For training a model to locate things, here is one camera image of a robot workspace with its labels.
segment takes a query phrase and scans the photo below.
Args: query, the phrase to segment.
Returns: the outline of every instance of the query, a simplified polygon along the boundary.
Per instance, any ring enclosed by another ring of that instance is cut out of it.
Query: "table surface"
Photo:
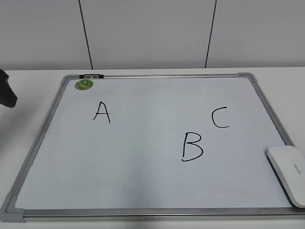
[[[154,70],[44,70],[6,71],[18,96],[13,109],[0,106],[0,204],[17,176],[35,135],[68,74],[215,74],[253,73],[295,146],[305,152],[305,68],[154,69]],[[6,228],[305,228],[305,219],[206,221],[104,221],[1,223]]]

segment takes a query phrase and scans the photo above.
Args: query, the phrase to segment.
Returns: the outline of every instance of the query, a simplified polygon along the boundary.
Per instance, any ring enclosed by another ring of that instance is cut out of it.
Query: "gray plastic corner cap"
[[[61,84],[68,84],[70,80],[77,80],[80,78],[80,75],[66,75],[63,77]]]
[[[0,221],[4,223],[25,223],[23,219],[24,210],[15,208],[17,197],[10,193],[6,196],[0,208]]]
[[[251,82],[257,82],[256,77],[252,73],[238,73],[239,77],[248,78]]]

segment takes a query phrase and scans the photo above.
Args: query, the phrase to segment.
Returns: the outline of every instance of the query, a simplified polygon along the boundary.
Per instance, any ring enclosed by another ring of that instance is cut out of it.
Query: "whiteboard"
[[[17,208],[291,207],[265,155],[284,143],[249,79],[91,80],[68,82]]]

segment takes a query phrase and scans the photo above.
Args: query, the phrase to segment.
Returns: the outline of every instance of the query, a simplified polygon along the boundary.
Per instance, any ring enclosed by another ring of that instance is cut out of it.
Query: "white wall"
[[[203,68],[215,0],[81,0],[95,69]],[[207,67],[305,66],[305,0],[218,0]],[[78,0],[0,0],[0,69],[90,69]]]
[[[305,66],[304,0],[218,0],[207,67]]]
[[[89,69],[77,0],[0,0],[0,68]]]
[[[95,69],[203,68],[214,0],[82,0]]]

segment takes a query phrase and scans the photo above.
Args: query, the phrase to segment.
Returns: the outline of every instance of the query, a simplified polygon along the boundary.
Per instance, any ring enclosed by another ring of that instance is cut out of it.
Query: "black object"
[[[17,102],[17,96],[9,86],[9,75],[0,69],[0,104],[13,108]]]

